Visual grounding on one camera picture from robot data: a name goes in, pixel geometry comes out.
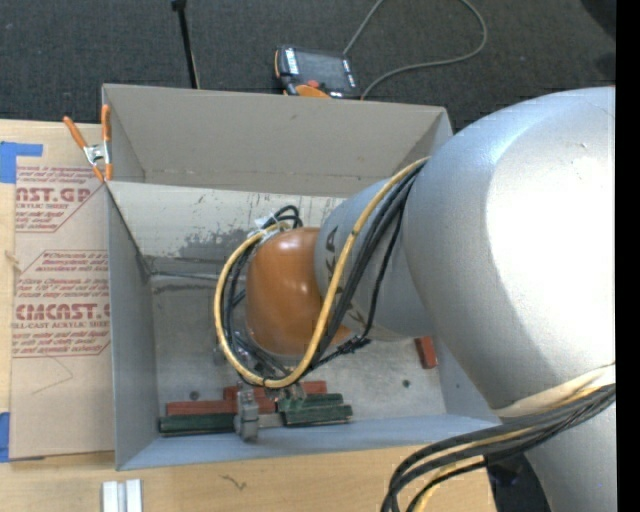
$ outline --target cardboard sheet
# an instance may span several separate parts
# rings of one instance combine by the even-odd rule
[[[98,126],[80,129],[99,140]],[[10,343],[6,327],[0,342],[11,355],[9,456],[112,449],[104,187],[62,123],[1,121],[0,140],[41,148],[15,158],[13,218],[2,224],[15,233],[2,267],[13,295],[2,302]]]
[[[14,253],[13,183],[0,183],[0,414],[9,410]]]

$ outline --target green block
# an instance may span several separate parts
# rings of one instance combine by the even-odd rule
[[[300,407],[289,409],[282,416],[287,427],[330,425],[347,423],[353,416],[353,409],[348,404]]]
[[[186,434],[218,434],[233,432],[233,413],[185,414],[163,416],[159,430],[163,436]]]
[[[344,399],[340,393],[326,393],[322,395],[308,395],[306,398],[289,398],[278,400],[278,411],[309,409],[312,407],[326,407],[342,405]]]

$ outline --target white strip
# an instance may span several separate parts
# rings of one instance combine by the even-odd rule
[[[142,480],[103,482],[102,512],[142,512]]]
[[[613,362],[580,375],[569,382],[518,400],[502,409],[493,409],[492,412],[499,418],[517,418],[527,414],[537,414],[571,400],[576,393],[584,389],[597,388],[615,383],[615,381],[616,363]]]

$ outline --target black carpet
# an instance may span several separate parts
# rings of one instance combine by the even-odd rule
[[[455,131],[543,94],[613,85],[615,0],[472,0],[488,39],[464,62],[402,74],[368,99],[446,107]],[[278,94],[273,52],[342,51],[373,0],[189,0],[204,89]],[[481,26],[459,0],[386,0],[350,52],[366,86],[392,69],[474,50]],[[0,118],[97,122],[101,84],[189,87],[169,0],[0,0]],[[526,461],[492,468],[501,512],[545,512]]]

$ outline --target yellow cable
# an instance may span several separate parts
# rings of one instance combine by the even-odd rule
[[[222,351],[225,357],[227,358],[229,363],[231,363],[231,366],[233,366],[234,369],[247,382],[257,386],[264,386],[272,389],[284,388],[295,383],[302,376],[302,374],[307,370],[307,368],[311,364],[313,356],[315,355],[318,349],[318,345],[320,344],[320,341],[324,336],[329,315],[331,313],[331,305],[333,304],[333,299],[335,298],[336,292],[338,290],[338,286],[340,284],[340,279],[342,278],[344,268],[347,264],[347,258],[349,257],[349,254],[353,249],[356,238],[360,234],[360,231],[362,230],[365,223],[373,213],[376,206],[378,206],[378,204],[389,193],[389,191],[400,180],[402,180],[402,178],[408,175],[411,171],[413,171],[419,165],[422,165],[427,159],[428,157],[417,160],[416,162],[408,165],[407,167],[399,171],[397,174],[392,176],[389,179],[389,181],[385,183],[385,185],[378,191],[378,193],[367,204],[367,206],[363,210],[360,217],[358,217],[358,220],[354,224],[353,229],[351,230],[351,233],[349,234],[349,237],[347,238],[347,241],[344,244],[342,252],[340,253],[340,257],[336,264],[335,272],[333,274],[331,282],[329,283],[329,288],[327,289],[327,294],[322,304],[322,309],[320,310],[320,314],[318,316],[318,322],[316,323],[316,328],[311,337],[311,341],[309,342],[309,346],[307,347],[307,350],[304,356],[300,360],[300,363],[298,363],[298,366],[286,377],[283,377],[281,379],[265,379],[264,377],[257,375],[251,372],[250,370],[248,370],[247,368],[245,368],[244,365],[240,361],[238,361],[235,354],[231,350],[231,347],[229,346],[229,341],[227,340],[224,334],[224,329],[222,328],[222,319],[220,318],[220,306],[222,302],[222,294],[223,294],[224,285],[227,280],[227,276],[229,275],[229,272],[231,270],[231,267],[236,262],[236,260],[244,253],[244,251],[248,247],[256,243],[257,241],[259,241],[265,235],[265,233],[263,232],[256,233],[255,235],[245,240],[240,245],[240,247],[238,247],[233,252],[233,254],[227,259],[227,262],[225,263],[224,267],[222,268],[222,271],[220,272],[220,277],[218,278],[218,284],[216,286],[216,293],[213,301],[213,315],[215,319],[215,326],[216,326],[216,333],[218,335],[218,341],[222,346]],[[272,226],[271,230],[277,229],[277,228],[278,228],[277,225]]]
[[[471,466],[472,464],[475,464],[477,461],[474,461],[473,459],[471,459],[471,461],[469,461],[468,464],[465,464],[464,466],[461,467],[467,467],[467,466]],[[427,482],[427,485],[429,485],[430,482],[433,482],[434,480],[437,480],[438,478],[440,478],[443,475],[447,475],[453,471],[456,471],[458,469],[458,466],[460,466],[462,464],[462,461],[458,461],[458,462],[452,462],[451,464],[447,464],[446,466],[444,466],[443,468],[440,468],[431,478],[431,480],[429,480],[429,482]],[[427,507],[427,503],[428,501],[433,497],[433,495],[435,494],[436,490],[443,484],[444,482],[440,482],[435,484],[433,487],[431,487],[427,492],[425,492],[420,499],[418,500],[418,503],[416,503],[415,506],[415,511],[416,512],[424,512],[426,510]]]

